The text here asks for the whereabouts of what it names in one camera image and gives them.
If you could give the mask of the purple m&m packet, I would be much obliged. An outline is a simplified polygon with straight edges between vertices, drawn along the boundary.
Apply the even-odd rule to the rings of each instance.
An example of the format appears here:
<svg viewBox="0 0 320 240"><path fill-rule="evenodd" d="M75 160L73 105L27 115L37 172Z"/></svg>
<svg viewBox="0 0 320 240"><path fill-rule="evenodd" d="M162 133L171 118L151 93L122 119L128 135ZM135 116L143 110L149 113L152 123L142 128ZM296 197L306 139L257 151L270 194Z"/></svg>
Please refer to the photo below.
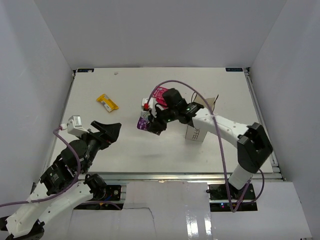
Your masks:
<svg viewBox="0 0 320 240"><path fill-rule="evenodd" d="M149 126L149 120L148 119L145 119L145 118L142 118L140 117L138 119L138 122L137 122L137 129L138 130L142 130L142 131L147 131L148 130L148 126Z"/></svg>

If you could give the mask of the yellow snack bar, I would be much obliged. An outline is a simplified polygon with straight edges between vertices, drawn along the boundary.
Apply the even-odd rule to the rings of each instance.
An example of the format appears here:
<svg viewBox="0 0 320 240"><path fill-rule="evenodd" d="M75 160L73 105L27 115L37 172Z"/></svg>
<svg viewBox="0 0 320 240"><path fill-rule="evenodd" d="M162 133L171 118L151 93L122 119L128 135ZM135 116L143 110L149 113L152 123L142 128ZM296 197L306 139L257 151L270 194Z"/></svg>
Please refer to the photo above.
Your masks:
<svg viewBox="0 0 320 240"><path fill-rule="evenodd" d="M101 103L108 112L119 109L119 107L106 94L100 95L96 101Z"/></svg>

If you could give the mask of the pink candy packet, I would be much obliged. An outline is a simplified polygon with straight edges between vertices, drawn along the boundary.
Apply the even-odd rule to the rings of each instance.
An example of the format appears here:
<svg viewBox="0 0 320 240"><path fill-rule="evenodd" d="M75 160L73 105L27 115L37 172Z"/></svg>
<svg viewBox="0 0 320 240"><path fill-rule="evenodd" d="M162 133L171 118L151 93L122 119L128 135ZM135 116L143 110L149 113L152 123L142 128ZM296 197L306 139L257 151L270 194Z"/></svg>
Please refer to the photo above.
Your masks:
<svg viewBox="0 0 320 240"><path fill-rule="evenodd" d="M162 87L162 86L159 86L159 87L157 87L155 90L154 90L154 92L153 92L153 94L152 94L152 97L153 98L156 98L156 99L163 99L163 94L167 91L168 89L167 88L165 88L165 87Z"/></svg>

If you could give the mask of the silver blue snack packet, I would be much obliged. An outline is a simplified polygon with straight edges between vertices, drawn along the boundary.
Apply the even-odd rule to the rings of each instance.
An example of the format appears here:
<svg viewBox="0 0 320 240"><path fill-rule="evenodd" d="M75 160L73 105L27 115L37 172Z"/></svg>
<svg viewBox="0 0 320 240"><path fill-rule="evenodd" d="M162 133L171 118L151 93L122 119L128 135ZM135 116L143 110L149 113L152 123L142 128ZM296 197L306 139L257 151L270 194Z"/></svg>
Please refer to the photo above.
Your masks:
<svg viewBox="0 0 320 240"><path fill-rule="evenodd" d="M140 113L140 117L144 120L148 120L150 115L151 115L150 112L145 110L141 111Z"/></svg>

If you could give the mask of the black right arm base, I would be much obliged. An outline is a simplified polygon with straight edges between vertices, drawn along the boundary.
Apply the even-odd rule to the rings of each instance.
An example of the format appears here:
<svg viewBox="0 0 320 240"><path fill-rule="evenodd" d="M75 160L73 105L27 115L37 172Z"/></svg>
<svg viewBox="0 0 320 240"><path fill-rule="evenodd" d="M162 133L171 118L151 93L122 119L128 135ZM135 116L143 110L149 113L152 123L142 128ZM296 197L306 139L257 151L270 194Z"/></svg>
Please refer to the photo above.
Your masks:
<svg viewBox="0 0 320 240"><path fill-rule="evenodd" d="M238 190L233 186L229 185L230 198L232 202L232 208L235 210L240 198L245 190L245 187ZM230 203L227 194L226 185L223 184L210 184L206 192L210 199L210 210L211 212L230 212ZM256 193L253 185L250 183L248 188L237 208L237 212L255 212L258 210L256 199Z"/></svg>

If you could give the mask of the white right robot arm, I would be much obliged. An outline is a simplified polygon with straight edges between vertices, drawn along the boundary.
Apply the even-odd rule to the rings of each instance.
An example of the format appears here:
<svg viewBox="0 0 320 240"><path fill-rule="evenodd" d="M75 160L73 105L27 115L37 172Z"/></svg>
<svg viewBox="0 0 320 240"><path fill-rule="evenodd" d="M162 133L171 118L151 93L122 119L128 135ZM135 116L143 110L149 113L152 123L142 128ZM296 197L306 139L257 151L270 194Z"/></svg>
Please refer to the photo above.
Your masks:
<svg viewBox="0 0 320 240"><path fill-rule="evenodd" d="M156 98L144 98L141 103L141 118L144 131L160 135L167 124L181 124L210 132L229 142L237 149L237 166L227 179L226 195L236 200L244 193L244 186L258 172L273 152L272 144L264 127L234 122L196 102L186 102L178 90L170 88L163 95L163 103Z"/></svg>

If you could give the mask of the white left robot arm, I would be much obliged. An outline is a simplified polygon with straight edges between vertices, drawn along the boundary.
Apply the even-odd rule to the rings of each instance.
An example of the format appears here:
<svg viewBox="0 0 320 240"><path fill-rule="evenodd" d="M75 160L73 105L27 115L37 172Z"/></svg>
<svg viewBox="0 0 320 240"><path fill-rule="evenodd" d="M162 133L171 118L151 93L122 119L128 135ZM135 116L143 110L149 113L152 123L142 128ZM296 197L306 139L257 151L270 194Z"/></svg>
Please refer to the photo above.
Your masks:
<svg viewBox="0 0 320 240"><path fill-rule="evenodd" d="M97 173L88 171L98 151L117 141L122 125L93 121L91 126L97 131L83 128L80 116L74 115L53 131L66 148L41 175L27 200L17 202L16 212L0 219L7 239L39 240L49 223L64 211L120 199L120 186L109 186Z"/></svg>

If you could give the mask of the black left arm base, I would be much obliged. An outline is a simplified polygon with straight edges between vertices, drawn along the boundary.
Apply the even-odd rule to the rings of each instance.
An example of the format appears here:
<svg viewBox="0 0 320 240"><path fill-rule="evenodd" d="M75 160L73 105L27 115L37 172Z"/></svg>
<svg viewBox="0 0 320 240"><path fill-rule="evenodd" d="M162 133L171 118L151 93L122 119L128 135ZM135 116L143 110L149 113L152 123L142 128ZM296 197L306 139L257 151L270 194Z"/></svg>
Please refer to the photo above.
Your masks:
<svg viewBox="0 0 320 240"><path fill-rule="evenodd" d="M84 204L102 204L103 202L119 202L121 200L122 186L121 185L107 185L105 194L101 199L91 199L84 202Z"/></svg>

